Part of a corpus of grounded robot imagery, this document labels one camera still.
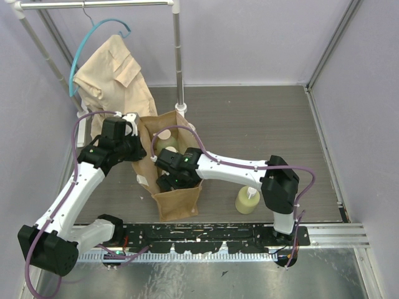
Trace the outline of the green bottle beige cap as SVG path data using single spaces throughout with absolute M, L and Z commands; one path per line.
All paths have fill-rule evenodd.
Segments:
M 173 147 L 173 146 L 167 146 L 165 149 L 168 150 L 168 151 L 174 152 L 174 153 L 178 152 L 178 150 L 175 147 Z

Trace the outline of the green pump bottle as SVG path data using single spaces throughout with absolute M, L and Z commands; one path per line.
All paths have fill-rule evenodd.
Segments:
M 253 187 L 242 187 L 235 200 L 235 207 L 241 214 L 252 213 L 260 201 L 260 193 Z
M 173 146 L 178 150 L 177 139 L 172 135 L 170 130 L 162 131 L 154 140 L 156 154 L 159 154 L 161 150 L 165 149 L 167 146 Z

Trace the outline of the brown canvas bag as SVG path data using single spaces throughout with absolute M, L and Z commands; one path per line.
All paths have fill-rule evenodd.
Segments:
M 160 221 L 175 221 L 198 214 L 197 201 L 202 190 L 202 183 L 189 189 L 177 189 L 163 192 L 156 180 L 161 169 L 151 160 L 152 154 L 160 151 L 156 148 L 159 138 L 155 135 L 161 130 L 170 130 L 171 136 L 177 141 L 177 151 L 183 154 L 188 148 L 199 148 L 195 136 L 188 130 L 177 128 L 194 127 L 178 112 L 168 112 L 160 116 L 144 116 L 138 122 L 140 140 L 147 155 L 140 161 L 133 162 L 132 167 L 137 175 L 138 183 L 146 189 L 155 200 Z

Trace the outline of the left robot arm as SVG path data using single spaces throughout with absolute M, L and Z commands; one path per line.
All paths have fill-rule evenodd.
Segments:
M 80 255 L 98 244 L 117 247 L 123 243 L 123 221 L 114 216 L 102 214 L 82 229 L 72 228 L 91 194 L 115 165 L 141 161 L 147 155 L 138 130 L 139 120 L 137 113 L 104 119 L 101 133 L 74 156 L 70 182 L 50 208 L 34 225 L 20 228 L 17 238 L 26 261 L 26 274 L 35 266 L 64 277 Z

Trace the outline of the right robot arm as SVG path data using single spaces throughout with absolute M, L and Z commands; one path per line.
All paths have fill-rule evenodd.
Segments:
M 295 239 L 294 201 L 299 177 L 281 157 L 272 155 L 267 161 L 250 161 L 199 148 L 188 148 L 183 154 L 165 148 L 155 158 L 155 166 L 165 172 L 156 180 L 162 191 L 193 188 L 208 179 L 254 188 L 273 213 L 274 240 L 288 245 Z

